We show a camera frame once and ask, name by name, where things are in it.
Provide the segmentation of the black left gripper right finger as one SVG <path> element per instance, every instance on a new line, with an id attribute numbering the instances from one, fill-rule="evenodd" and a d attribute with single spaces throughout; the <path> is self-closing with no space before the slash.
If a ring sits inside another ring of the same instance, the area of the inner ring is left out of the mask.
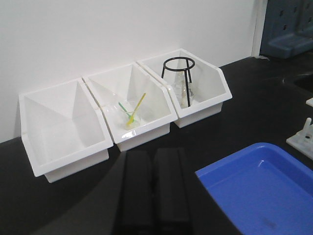
<path id="1" fill-rule="evenodd" d="M 154 159 L 156 224 L 160 235 L 187 235 L 191 219 L 179 151 L 160 148 Z"/>

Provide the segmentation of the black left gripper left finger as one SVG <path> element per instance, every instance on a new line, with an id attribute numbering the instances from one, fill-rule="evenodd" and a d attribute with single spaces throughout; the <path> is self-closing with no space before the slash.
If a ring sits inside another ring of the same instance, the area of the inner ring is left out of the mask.
<path id="1" fill-rule="evenodd" d="M 146 151 L 128 151 L 121 200 L 121 235 L 153 235 L 151 159 Z"/>

